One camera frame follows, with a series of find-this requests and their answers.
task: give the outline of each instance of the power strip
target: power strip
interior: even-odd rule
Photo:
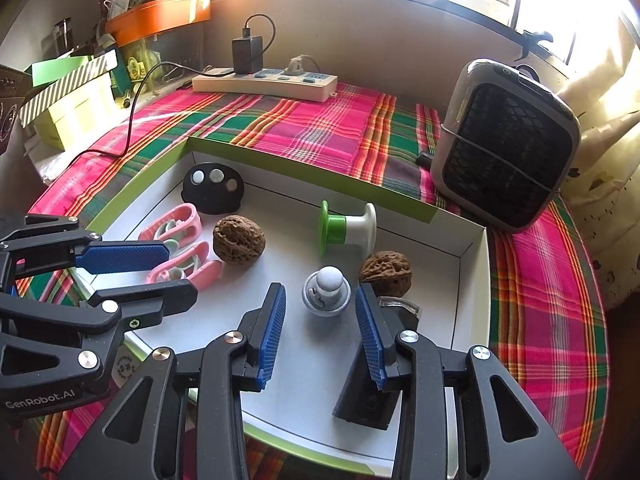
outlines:
[[[208,74],[228,72],[229,68],[215,68]],[[284,75],[284,70],[265,68],[255,74],[229,74],[225,77],[193,78],[195,92],[234,92],[238,94],[265,94],[324,103],[335,92],[338,78],[335,75],[305,72],[301,75]]]

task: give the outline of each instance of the plug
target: plug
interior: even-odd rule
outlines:
[[[289,66],[283,72],[284,75],[301,75],[305,73],[305,69],[302,67],[302,60],[304,56],[292,57],[289,61]]]
[[[231,55],[236,74],[255,74],[262,70],[262,36],[246,36],[251,29],[242,29],[242,38],[231,41]]]

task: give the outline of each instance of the air cooler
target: air cooler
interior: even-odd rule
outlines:
[[[569,170],[578,120],[553,92],[488,59],[462,71],[431,163],[436,188],[479,218],[521,231]]]

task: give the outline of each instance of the plaid blanket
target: plaid blanket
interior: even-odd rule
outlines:
[[[86,225],[167,147],[195,136],[346,173],[460,214],[414,164],[420,150],[434,152],[439,124],[434,110],[343,84],[324,104],[177,91],[136,114],[126,156],[84,155],[32,211],[78,216]],[[95,147],[121,151],[126,131],[126,124],[117,127]],[[556,198],[523,233],[489,230],[489,246],[492,349],[587,476],[602,433],[609,370],[600,298],[574,221]],[[18,289],[43,301],[78,299],[66,271],[24,280]],[[59,470],[101,409],[97,403],[30,421],[20,438],[33,444],[35,465]],[[250,438],[247,450],[253,478],[354,478]]]

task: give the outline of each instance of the walnut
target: walnut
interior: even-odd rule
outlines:
[[[411,264],[394,251],[372,254],[360,267],[358,278],[370,283],[376,296],[402,298],[411,287]]]
[[[264,246],[263,230],[243,216],[226,216],[213,228],[213,250],[229,265],[254,264],[264,251]]]

